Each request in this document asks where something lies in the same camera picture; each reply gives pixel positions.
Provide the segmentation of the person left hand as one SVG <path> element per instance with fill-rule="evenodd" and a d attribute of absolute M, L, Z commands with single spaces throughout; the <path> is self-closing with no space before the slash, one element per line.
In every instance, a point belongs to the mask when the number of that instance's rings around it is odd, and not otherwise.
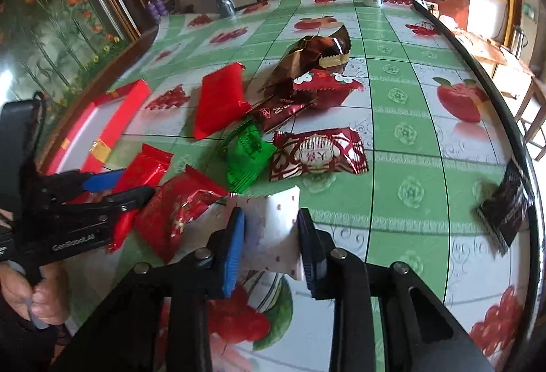
<path fill-rule="evenodd" d="M 30 286 L 6 262 L 1 263 L 1 294 L 25 320 L 30 314 L 48 325 L 62 325 L 70 315 L 69 276 L 62 261 L 42 267 L 42 281 Z"/>

